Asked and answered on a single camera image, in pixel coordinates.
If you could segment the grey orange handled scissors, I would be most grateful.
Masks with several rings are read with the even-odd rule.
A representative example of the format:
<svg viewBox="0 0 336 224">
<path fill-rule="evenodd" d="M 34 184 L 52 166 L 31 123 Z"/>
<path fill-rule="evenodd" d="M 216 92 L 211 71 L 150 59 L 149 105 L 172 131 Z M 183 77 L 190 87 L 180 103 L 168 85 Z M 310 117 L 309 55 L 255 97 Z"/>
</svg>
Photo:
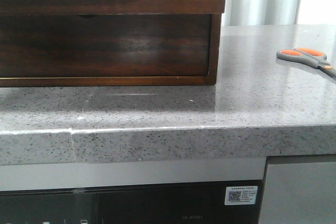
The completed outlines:
<svg viewBox="0 0 336 224">
<path fill-rule="evenodd" d="M 335 78 L 335 67 L 327 61 L 327 55 L 310 48 L 283 49 L 276 53 L 276 57 L 285 61 L 292 61 L 320 69 Z"/>
</svg>

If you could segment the white QR code sticker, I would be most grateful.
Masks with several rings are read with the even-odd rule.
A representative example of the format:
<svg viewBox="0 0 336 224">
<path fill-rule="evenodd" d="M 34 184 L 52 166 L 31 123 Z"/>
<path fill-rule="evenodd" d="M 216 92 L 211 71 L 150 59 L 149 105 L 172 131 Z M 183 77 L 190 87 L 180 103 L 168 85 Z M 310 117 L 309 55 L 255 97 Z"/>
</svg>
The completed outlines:
<svg viewBox="0 0 336 224">
<path fill-rule="evenodd" d="M 233 186 L 226 187 L 224 204 L 254 205 L 256 203 L 258 186 Z"/>
</svg>

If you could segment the black built-in oven appliance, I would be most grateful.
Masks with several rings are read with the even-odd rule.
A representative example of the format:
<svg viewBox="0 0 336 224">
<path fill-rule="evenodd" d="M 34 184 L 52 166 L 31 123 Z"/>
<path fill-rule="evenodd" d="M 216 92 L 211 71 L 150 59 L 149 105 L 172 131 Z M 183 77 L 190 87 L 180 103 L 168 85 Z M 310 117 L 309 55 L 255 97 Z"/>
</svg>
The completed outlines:
<svg viewBox="0 0 336 224">
<path fill-rule="evenodd" d="M 226 187 L 258 186 L 254 205 L 224 204 Z M 6 190 L 1 223 L 257 223 L 261 180 Z"/>
</svg>

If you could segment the grey cabinet door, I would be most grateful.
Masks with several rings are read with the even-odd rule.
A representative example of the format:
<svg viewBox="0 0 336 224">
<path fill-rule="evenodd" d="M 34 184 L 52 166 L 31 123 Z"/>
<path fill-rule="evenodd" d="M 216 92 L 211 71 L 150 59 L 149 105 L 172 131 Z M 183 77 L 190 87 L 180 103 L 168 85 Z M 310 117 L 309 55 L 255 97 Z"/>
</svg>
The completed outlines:
<svg viewBox="0 0 336 224">
<path fill-rule="evenodd" d="M 269 157 L 259 223 L 335 223 L 335 155 Z"/>
</svg>

